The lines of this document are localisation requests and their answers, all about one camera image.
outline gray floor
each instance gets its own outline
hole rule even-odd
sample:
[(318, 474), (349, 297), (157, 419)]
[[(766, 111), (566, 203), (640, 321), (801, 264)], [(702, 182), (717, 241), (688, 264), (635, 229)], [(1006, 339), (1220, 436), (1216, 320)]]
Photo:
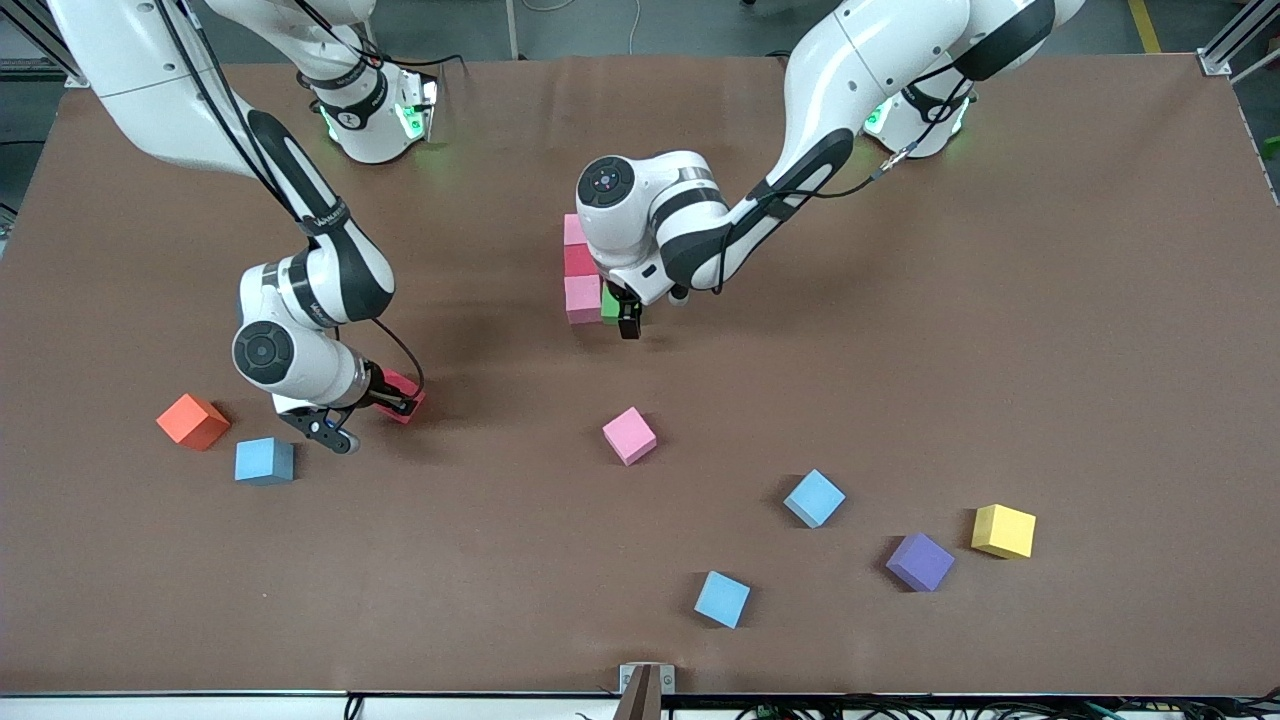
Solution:
[[(550, 5), (559, 0), (529, 0)], [(763, 55), (792, 47), (838, 0), (641, 0), (636, 54)], [(1147, 0), (1165, 51), (1204, 45), (1239, 10), (1231, 0)], [(283, 56), (247, 29), (204, 8), (197, 12), (225, 63), (276, 63)], [(627, 53), (635, 0), (577, 0), (563, 10), (534, 13), (517, 1), (521, 53), (530, 59)], [(509, 58), (503, 0), (381, 0), (374, 31), (393, 55), (438, 58), (461, 53), (468, 60)], [(1265, 53), (1260, 37), (1235, 61), (1243, 68)], [(0, 32), (0, 55), (4, 54)], [(1142, 42), (1126, 0), (1089, 0), (1070, 24), (1046, 44), (1046, 54), (1140, 53)], [(1236, 86), (1240, 105), (1260, 141), (1280, 135), (1280, 70), (1265, 70)], [(56, 82), (0, 81), (0, 142), (44, 138), (63, 88)], [(40, 146), (0, 146), (0, 202), (20, 208)], [(1280, 158), (1270, 163), (1280, 178)]]

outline green object on floor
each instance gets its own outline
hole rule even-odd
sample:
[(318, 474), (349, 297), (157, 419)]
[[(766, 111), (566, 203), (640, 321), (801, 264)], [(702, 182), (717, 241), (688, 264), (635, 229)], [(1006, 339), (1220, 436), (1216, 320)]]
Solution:
[(621, 311), (618, 299), (613, 297), (613, 293), (609, 292), (609, 283), (604, 283), (604, 287), (600, 288), (600, 320), (616, 325), (618, 324), (618, 313)]

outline white cable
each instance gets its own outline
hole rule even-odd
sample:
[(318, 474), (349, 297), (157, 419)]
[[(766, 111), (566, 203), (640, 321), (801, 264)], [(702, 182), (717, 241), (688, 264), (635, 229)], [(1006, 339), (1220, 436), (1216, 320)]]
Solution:
[(627, 55), (635, 55), (637, 27), (640, 27), (640, 0), (636, 0), (636, 22), (631, 23), (631, 35), (627, 36)]
[(554, 13), (556, 10), (563, 10), (564, 8), (568, 8), (576, 0), (564, 0), (559, 5), (552, 5), (550, 8), (538, 8), (535, 5), (530, 5), (529, 0), (520, 0), (520, 4), (524, 5), (524, 6), (526, 6), (526, 8), (529, 8), (530, 10), (532, 10), (535, 13)]

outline brown table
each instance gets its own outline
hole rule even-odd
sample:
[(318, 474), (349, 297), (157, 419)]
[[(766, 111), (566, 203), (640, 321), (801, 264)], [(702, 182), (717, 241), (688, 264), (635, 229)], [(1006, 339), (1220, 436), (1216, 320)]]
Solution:
[[(0, 263), (0, 688), (581, 691), (636, 659), (687, 692), (1274, 684), (1277, 217), (1193, 58), (984, 85), (945, 156), (810, 204), (639, 343), (563, 318), (576, 174), (695, 147), (740, 196), (781, 143), (776, 61), (451, 68), (447, 142), (387, 167), (292, 68), (230, 76), (387, 251), (430, 409), (233, 483), (236, 441), (298, 439), (229, 347), (239, 273), (301, 238), (68, 94)], [(209, 452), (155, 427), (183, 392), (234, 420)], [(599, 428), (631, 405), (662, 443), (622, 468)], [(812, 468), (849, 495), (818, 530), (781, 505)], [(1038, 515), (1032, 560), (966, 550), (991, 502)], [(914, 532), (957, 557), (937, 593), (881, 566)], [(754, 588), (741, 629), (692, 614), (708, 570)]]

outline metal bracket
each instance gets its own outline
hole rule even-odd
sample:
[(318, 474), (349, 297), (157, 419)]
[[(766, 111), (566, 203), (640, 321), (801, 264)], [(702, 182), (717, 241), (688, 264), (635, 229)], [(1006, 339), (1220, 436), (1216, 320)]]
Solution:
[(631, 674), (641, 665), (653, 665), (658, 670), (658, 687), (662, 688), (662, 694), (676, 694), (676, 666), (666, 662), (627, 662), (626, 665), (618, 665), (620, 694), (626, 692), (627, 683), (631, 682)]
[(1210, 61), (1208, 56), (1204, 54), (1203, 47), (1196, 49), (1196, 59), (1199, 60), (1201, 72), (1204, 73), (1206, 77), (1231, 74), (1231, 63), (1222, 63), (1221, 65), (1213, 65)]

